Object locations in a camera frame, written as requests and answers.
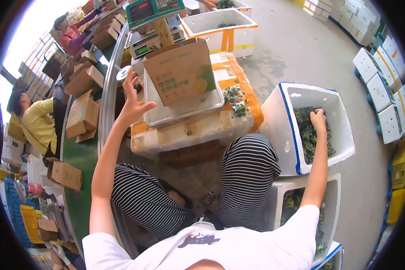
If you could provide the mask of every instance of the metal tray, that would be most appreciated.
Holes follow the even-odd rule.
[[[151,128],[160,128],[173,125],[194,117],[221,110],[225,104],[224,96],[218,84],[217,73],[215,75],[216,90],[178,101],[173,106],[164,106],[151,81],[147,70],[144,69],[144,102],[156,102],[156,108],[144,114],[144,120]]]

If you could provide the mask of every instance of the white t-shirt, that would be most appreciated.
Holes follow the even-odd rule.
[[[305,205],[272,232],[243,227],[217,231],[206,222],[196,222],[177,235],[148,248],[135,260],[106,233],[83,238],[87,270],[184,270],[208,259],[226,270],[310,269],[315,255],[315,234],[320,210]]]

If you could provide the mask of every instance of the scale display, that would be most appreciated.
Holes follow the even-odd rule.
[[[138,0],[127,5],[126,15],[130,30],[184,10],[182,0]]]

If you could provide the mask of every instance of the cap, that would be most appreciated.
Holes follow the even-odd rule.
[[[61,15],[60,17],[58,17],[55,21],[54,21],[54,29],[57,30],[57,27],[59,27],[59,25],[62,23],[62,21],[64,19],[66,19],[67,15],[69,14],[69,12],[66,12],[65,15]]]

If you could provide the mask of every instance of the leg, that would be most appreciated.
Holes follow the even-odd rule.
[[[130,164],[116,165],[111,198],[159,240],[173,236],[190,212],[171,198],[156,178]]]
[[[223,159],[221,197],[217,215],[227,228],[261,231],[258,219],[281,170],[272,145],[263,135],[237,138]]]

